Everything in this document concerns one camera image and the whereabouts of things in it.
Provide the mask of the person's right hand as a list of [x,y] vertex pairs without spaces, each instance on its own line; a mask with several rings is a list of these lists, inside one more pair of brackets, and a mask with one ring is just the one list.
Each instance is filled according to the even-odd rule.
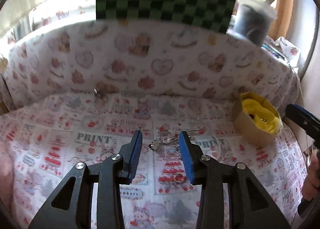
[[308,166],[308,174],[302,187],[302,196],[305,200],[311,201],[319,193],[319,150],[314,150],[311,155],[311,164]]

